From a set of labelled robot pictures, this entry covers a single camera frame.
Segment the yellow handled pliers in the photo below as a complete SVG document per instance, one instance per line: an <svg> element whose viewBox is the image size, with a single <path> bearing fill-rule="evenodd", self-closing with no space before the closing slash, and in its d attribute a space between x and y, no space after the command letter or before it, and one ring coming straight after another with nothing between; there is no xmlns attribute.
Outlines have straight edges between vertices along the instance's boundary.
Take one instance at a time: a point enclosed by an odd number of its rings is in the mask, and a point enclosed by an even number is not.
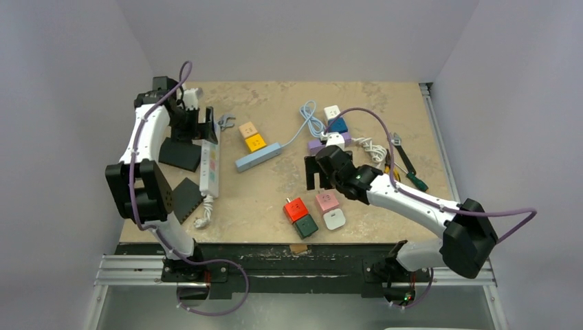
<svg viewBox="0 0 583 330"><path fill-rule="evenodd" d="M397 167L394 166L391 168L391 156L389 153L387 153L384 157L384 173L386 174L392 173L395 180L397 180L398 182L401 181L401 177L399 171L397 170Z"/></svg>

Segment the white adapter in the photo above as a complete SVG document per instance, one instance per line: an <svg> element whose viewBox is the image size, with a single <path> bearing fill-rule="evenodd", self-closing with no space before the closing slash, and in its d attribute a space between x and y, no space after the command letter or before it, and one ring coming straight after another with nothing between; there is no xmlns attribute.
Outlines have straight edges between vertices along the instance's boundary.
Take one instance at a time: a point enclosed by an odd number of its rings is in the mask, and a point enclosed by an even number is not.
<svg viewBox="0 0 583 330"><path fill-rule="evenodd" d="M322 219L324 220L327 229L330 231L341 228L347 222L343 211L339 208L324 213Z"/></svg>

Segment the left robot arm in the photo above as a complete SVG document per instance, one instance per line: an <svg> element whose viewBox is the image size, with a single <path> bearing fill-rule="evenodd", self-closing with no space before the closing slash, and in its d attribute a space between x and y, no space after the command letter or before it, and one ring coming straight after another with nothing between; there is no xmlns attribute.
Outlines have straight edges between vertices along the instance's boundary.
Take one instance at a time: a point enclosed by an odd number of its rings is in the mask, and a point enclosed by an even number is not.
<svg viewBox="0 0 583 330"><path fill-rule="evenodd" d="M150 232L164 248L166 258L178 261L187 281L199 280L205 261L196 240L182 228L173 207L173 191L159 166L160 149L171 127L188 138L218 142L214 110L206 109L200 122L200 88L184 88L168 76L153 79L152 90L134 100L135 122L128 145L117 163L105 168L105 178L115 206L124 219Z"/></svg>

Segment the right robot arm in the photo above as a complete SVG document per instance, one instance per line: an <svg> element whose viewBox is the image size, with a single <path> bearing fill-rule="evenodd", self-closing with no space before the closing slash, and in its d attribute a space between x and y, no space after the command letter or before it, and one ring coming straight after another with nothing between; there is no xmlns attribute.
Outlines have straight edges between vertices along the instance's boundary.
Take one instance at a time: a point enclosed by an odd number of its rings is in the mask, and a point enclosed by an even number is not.
<svg viewBox="0 0 583 330"><path fill-rule="evenodd" d="M304 158L307 190L335 189L349 200L393 211L436 235L424 242L402 241L389 254L386 271L401 280L422 268L448 267L464 278L476 278L498 235L482 205L440 199L396 182L369 165L355 166L352 154L327 146Z"/></svg>

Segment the pink cube socket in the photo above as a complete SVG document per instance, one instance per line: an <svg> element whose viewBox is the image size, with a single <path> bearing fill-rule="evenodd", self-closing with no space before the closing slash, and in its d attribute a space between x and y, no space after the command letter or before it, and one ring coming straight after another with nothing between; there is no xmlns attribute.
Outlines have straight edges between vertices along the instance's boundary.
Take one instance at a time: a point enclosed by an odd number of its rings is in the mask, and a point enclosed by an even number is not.
<svg viewBox="0 0 583 330"><path fill-rule="evenodd" d="M316 205L320 214L325 214L340 207L340 202L333 191L327 190L315 196Z"/></svg>

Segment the adjustable wrench red handle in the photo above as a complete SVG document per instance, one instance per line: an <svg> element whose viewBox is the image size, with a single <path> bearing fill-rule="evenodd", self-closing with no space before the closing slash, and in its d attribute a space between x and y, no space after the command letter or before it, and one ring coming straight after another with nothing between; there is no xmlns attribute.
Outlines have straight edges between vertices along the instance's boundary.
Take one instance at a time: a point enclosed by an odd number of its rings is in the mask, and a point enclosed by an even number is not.
<svg viewBox="0 0 583 330"><path fill-rule="evenodd" d="M225 131L226 129L232 128L235 123L236 116L231 113L223 114L219 120L217 121L221 131Z"/></svg>

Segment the white power strip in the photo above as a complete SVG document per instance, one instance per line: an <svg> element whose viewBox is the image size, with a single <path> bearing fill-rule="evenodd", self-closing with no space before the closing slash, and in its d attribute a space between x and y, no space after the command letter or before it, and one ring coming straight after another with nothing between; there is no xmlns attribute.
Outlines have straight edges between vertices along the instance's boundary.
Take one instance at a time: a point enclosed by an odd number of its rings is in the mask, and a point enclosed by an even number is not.
<svg viewBox="0 0 583 330"><path fill-rule="evenodd" d="M220 141L220 129L217 129L217 139ZM220 142L213 144L207 140L201 141L201 162L199 172L199 187L202 195L219 197L220 175Z"/></svg>

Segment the dark green cube socket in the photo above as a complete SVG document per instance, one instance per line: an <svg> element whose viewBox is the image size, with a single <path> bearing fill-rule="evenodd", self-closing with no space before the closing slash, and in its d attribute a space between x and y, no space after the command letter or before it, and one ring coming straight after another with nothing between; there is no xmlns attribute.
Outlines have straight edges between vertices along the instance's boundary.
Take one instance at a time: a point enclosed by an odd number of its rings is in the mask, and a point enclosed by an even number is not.
<svg viewBox="0 0 583 330"><path fill-rule="evenodd" d="M318 226L310 214L306 214L295 221L293 227L301 239L306 239L318 231Z"/></svg>

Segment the red cube socket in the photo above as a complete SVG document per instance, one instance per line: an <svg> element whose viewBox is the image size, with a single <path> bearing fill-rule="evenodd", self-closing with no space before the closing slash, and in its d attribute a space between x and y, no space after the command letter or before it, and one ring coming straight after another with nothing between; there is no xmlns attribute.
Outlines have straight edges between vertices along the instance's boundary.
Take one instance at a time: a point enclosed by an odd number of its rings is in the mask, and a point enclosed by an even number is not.
<svg viewBox="0 0 583 330"><path fill-rule="evenodd" d="M300 197L295 199L286 198L283 212L290 223L295 223L297 220L309 214L307 207Z"/></svg>

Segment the green handled screwdriver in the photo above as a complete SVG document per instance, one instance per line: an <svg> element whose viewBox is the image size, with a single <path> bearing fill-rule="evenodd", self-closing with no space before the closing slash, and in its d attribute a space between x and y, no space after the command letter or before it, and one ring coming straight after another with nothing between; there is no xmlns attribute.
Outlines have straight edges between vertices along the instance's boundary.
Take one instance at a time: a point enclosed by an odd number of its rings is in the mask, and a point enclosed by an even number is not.
<svg viewBox="0 0 583 330"><path fill-rule="evenodd" d="M412 165L412 163L408 159L404 160L404 166L400 166L398 163L395 163L395 165L396 165L396 167L401 169L403 172L406 172L406 177L413 183L413 185L418 190L420 190L422 192L426 192L428 190L428 186L426 185L426 183L417 177L417 172L415 170L415 167Z"/></svg>

